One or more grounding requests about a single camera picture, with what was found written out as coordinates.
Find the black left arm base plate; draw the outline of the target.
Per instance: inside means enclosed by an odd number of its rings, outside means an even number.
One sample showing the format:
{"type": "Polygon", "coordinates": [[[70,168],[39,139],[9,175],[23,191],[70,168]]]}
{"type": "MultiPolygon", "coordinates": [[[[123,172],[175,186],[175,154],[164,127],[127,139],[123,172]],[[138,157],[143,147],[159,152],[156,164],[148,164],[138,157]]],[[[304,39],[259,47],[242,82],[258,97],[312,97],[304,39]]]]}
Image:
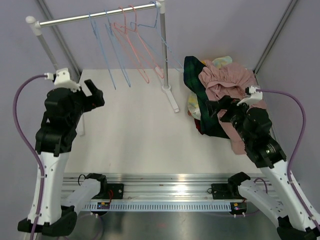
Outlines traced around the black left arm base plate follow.
{"type": "Polygon", "coordinates": [[[123,183],[108,183],[105,187],[106,199],[122,200],[124,196],[123,183]]]}

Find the pink pleated skirt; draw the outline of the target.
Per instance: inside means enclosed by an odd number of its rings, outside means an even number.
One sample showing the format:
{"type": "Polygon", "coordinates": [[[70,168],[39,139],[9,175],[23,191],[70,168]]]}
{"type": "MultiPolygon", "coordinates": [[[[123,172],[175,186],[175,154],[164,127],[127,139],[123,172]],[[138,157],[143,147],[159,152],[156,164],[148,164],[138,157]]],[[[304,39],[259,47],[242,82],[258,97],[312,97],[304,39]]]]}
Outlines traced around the pink pleated skirt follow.
{"type": "MultiPolygon", "coordinates": [[[[233,62],[221,68],[215,67],[214,63],[204,60],[204,68],[198,75],[205,93],[210,101],[218,101],[224,96],[235,99],[246,97],[245,89],[250,86],[257,86],[257,80],[252,70],[248,70],[242,65],[233,62]]],[[[245,155],[245,145],[239,134],[229,122],[221,122],[220,118],[226,113],[221,110],[218,114],[218,122],[224,132],[230,138],[230,145],[236,155],[245,155]]]]}

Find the blue wire hanger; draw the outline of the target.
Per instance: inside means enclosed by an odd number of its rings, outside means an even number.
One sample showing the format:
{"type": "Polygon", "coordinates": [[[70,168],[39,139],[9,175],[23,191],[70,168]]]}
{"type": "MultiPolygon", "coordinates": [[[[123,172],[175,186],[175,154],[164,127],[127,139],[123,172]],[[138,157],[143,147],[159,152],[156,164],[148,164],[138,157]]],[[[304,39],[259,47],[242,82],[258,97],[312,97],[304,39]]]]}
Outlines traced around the blue wire hanger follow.
{"type": "Polygon", "coordinates": [[[151,25],[138,23],[137,20],[130,22],[130,27],[133,30],[134,27],[139,28],[147,28],[153,29],[157,33],[161,42],[161,53],[158,53],[155,48],[153,48],[144,38],[142,38],[142,42],[147,44],[147,46],[159,56],[162,57],[163,60],[163,71],[168,69],[168,65],[173,67],[179,73],[184,72],[184,67],[178,58],[173,53],[171,47],[167,41],[167,29],[166,29],[166,10],[165,10],[165,1],[164,0],[151,0],[149,2],[150,5],[153,5],[153,8],[156,10],[154,23],[151,25]]]}

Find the silver white clothes rack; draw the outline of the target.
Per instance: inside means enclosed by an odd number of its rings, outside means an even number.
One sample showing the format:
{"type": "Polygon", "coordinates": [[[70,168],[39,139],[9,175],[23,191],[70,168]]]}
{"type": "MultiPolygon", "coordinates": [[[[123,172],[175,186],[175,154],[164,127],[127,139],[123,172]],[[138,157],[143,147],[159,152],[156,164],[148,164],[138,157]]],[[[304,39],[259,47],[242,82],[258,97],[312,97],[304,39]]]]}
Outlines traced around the silver white clothes rack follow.
{"type": "Polygon", "coordinates": [[[56,37],[57,42],[60,45],[60,48],[62,49],[63,53],[66,55],[68,62],[71,64],[71,69],[75,72],[77,80],[79,80],[82,72],[57,26],[62,24],[67,24],[67,23],[78,22],[78,21],[93,20],[93,19],[102,18],[102,17],[109,18],[110,16],[113,16],[113,15],[119,15],[119,14],[124,15],[125,13],[137,12],[137,11],[148,10],[148,9],[157,10],[155,24],[152,28],[157,29],[158,28],[157,24],[158,22],[160,22],[160,30],[158,30],[157,33],[161,38],[161,49],[162,49],[162,60],[163,60],[162,91],[166,94],[173,111],[175,113],[178,113],[180,109],[172,94],[171,86],[169,84],[168,52],[170,51],[170,48],[168,47],[167,38],[166,38],[166,18],[165,18],[165,1],[164,0],[155,0],[155,1],[152,1],[151,3],[144,4],[144,5],[129,6],[127,8],[119,8],[119,9],[114,9],[110,11],[97,12],[93,14],[89,13],[87,15],[79,15],[79,16],[73,16],[73,17],[67,17],[67,18],[61,18],[61,19],[48,18],[46,21],[43,21],[43,22],[36,20],[36,18],[34,18],[33,16],[27,16],[25,18],[25,21],[31,28],[34,35],[37,37],[43,50],[45,51],[46,55],[51,61],[54,69],[58,71],[59,70],[58,62],[42,33],[42,28],[44,27],[52,28],[53,34],[56,37]]]}

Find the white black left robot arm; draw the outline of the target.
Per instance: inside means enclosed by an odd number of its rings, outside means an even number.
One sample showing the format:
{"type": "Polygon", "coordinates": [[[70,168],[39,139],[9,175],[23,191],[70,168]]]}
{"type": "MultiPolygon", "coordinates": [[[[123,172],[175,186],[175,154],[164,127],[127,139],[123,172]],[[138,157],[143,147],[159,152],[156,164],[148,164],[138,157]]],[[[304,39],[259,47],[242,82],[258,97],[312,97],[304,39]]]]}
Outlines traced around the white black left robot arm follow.
{"type": "Polygon", "coordinates": [[[49,91],[44,101],[40,129],[35,135],[35,146],[27,144],[38,167],[35,192],[28,216],[18,222],[19,232],[49,237],[66,237],[76,226],[79,212],[94,197],[107,196],[109,187],[103,174],[90,173],[80,187],[65,202],[61,202],[65,167],[81,116],[105,104],[103,92],[87,79],[83,89],[72,91],[59,87],[49,91]]]}

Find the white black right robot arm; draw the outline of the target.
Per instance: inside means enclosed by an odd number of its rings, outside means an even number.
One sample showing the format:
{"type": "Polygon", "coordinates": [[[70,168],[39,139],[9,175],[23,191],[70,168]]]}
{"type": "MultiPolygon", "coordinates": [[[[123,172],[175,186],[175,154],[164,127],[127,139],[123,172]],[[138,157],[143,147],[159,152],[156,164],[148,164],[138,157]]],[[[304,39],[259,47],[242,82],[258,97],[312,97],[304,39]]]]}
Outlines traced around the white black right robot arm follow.
{"type": "Polygon", "coordinates": [[[266,109],[249,107],[227,95],[218,101],[208,100],[205,104],[211,118],[224,111],[220,121],[230,123],[239,134],[246,155],[267,177],[279,201],[259,189],[244,172],[228,178],[228,195],[252,202],[272,221],[282,240],[318,240],[320,215],[289,170],[289,162],[281,146],[270,135],[272,122],[266,109]]]}

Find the blue hanger with pink skirt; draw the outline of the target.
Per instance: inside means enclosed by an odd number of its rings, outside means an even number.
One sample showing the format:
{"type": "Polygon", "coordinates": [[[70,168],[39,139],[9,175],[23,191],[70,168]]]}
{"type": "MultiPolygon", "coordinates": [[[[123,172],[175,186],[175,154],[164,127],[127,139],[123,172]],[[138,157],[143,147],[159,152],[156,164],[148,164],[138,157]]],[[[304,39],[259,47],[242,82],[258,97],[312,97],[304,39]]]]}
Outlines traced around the blue hanger with pink skirt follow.
{"type": "Polygon", "coordinates": [[[100,50],[100,52],[102,54],[102,57],[103,57],[103,60],[104,60],[104,62],[106,64],[106,67],[107,67],[107,70],[108,70],[108,73],[109,73],[113,88],[116,90],[117,89],[116,83],[115,83],[115,80],[113,78],[113,75],[112,75],[112,72],[111,72],[111,69],[110,69],[110,64],[109,64],[109,61],[108,61],[108,57],[106,55],[106,52],[104,50],[104,46],[102,44],[102,40],[101,40],[101,37],[100,37],[100,31],[99,31],[97,22],[93,19],[93,17],[92,17],[90,12],[88,13],[88,17],[89,17],[89,20],[90,20],[92,32],[93,32],[93,34],[95,36],[95,39],[97,41],[99,50],[100,50]]]}

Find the red black plaid skirt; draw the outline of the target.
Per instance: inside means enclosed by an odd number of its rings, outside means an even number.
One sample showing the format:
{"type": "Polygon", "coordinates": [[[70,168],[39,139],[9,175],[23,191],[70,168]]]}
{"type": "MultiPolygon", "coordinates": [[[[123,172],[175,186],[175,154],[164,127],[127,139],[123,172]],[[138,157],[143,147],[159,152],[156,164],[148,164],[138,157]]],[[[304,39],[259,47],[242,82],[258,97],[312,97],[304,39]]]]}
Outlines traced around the red black plaid skirt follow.
{"type": "Polygon", "coordinates": [[[194,119],[195,127],[201,135],[206,133],[206,128],[203,126],[202,122],[198,119],[194,119]]]}

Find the pastel tie-dye garment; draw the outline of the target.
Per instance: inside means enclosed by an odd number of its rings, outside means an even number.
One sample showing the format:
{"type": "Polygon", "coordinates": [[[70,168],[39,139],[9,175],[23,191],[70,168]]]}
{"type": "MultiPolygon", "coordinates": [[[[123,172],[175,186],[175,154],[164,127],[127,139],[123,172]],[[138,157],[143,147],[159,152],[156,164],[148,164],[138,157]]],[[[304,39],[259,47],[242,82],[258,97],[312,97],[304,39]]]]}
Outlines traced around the pastel tie-dye garment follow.
{"type": "MultiPolygon", "coordinates": [[[[216,58],[212,61],[212,64],[220,69],[223,66],[226,66],[228,64],[231,64],[233,62],[233,59],[230,56],[224,56],[216,58]]],[[[187,108],[188,108],[188,115],[193,117],[196,120],[201,120],[201,111],[200,106],[198,103],[197,95],[192,91],[187,100],[187,108]]]]}

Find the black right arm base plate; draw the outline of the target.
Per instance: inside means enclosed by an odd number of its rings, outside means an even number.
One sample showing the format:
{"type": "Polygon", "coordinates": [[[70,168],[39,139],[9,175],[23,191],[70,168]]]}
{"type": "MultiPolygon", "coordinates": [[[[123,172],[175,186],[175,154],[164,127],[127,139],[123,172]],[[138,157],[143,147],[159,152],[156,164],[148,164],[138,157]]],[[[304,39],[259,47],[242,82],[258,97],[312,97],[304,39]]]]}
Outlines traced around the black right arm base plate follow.
{"type": "Polygon", "coordinates": [[[214,200],[240,200],[239,195],[234,195],[228,188],[227,183],[213,183],[206,190],[214,200]]]}

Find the pink hanger with plaid skirt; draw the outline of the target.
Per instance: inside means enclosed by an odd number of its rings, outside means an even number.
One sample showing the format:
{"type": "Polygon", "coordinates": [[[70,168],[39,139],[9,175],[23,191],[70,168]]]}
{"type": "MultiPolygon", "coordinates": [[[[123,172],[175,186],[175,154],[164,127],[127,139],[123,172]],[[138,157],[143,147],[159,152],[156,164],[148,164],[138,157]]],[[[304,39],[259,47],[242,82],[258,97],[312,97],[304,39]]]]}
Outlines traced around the pink hanger with plaid skirt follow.
{"type": "Polygon", "coordinates": [[[134,12],[134,20],[135,20],[133,22],[134,27],[132,27],[131,25],[130,26],[127,25],[126,14],[124,13],[124,26],[122,26],[121,28],[123,28],[123,33],[125,34],[127,42],[130,45],[131,50],[135,56],[135,62],[138,65],[138,72],[141,74],[141,76],[147,83],[150,82],[149,76],[146,73],[146,70],[143,65],[143,62],[145,62],[146,65],[149,66],[155,72],[156,75],[158,75],[161,79],[163,79],[164,78],[163,71],[157,64],[154,58],[154,55],[150,52],[150,48],[146,45],[146,42],[143,40],[143,38],[141,37],[138,31],[138,25],[137,25],[138,15],[137,15],[136,9],[133,5],[129,5],[129,6],[132,8],[134,12]],[[143,46],[143,49],[146,51],[151,61],[145,58],[143,53],[135,47],[135,45],[132,43],[130,39],[129,32],[132,32],[137,37],[137,39],[139,40],[140,44],[143,46]]]}

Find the dark green plaid skirt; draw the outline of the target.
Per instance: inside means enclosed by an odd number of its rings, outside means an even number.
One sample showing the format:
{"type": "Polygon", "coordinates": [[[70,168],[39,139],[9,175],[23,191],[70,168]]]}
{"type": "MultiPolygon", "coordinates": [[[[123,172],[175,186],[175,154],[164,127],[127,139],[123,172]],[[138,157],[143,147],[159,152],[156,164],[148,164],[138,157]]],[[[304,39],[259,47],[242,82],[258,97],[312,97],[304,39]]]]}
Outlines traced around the dark green plaid skirt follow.
{"type": "Polygon", "coordinates": [[[218,118],[211,118],[208,115],[206,101],[209,99],[206,94],[206,89],[199,79],[199,74],[202,72],[204,67],[205,65],[195,56],[186,56],[184,58],[183,66],[183,82],[187,88],[197,95],[197,101],[201,113],[200,121],[205,127],[205,135],[229,139],[228,135],[221,127],[218,118]]]}

